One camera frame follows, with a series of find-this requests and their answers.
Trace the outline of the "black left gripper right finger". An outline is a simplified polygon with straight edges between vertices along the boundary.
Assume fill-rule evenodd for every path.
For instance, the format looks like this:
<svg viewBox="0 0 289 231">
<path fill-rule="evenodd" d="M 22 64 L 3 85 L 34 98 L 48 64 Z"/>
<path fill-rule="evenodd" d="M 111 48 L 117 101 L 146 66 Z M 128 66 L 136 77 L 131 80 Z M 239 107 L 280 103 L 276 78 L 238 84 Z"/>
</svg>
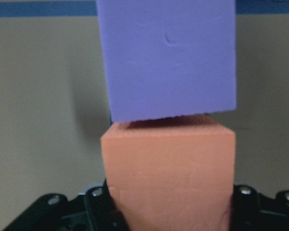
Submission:
<svg viewBox="0 0 289 231">
<path fill-rule="evenodd" d="M 289 190 L 269 198 L 244 184 L 235 184 L 231 231 L 289 231 Z"/>
</svg>

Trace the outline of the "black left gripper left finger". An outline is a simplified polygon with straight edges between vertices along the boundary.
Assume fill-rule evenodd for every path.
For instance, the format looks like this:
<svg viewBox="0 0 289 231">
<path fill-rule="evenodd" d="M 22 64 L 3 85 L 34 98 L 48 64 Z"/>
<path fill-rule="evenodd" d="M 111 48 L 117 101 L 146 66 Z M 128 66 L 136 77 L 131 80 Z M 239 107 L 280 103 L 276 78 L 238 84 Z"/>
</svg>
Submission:
<svg viewBox="0 0 289 231">
<path fill-rule="evenodd" d="M 107 182 L 87 186 L 68 200 L 59 193 L 39 197 L 6 231 L 128 231 L 130 228 L 110 196 Z"/>
</svg>

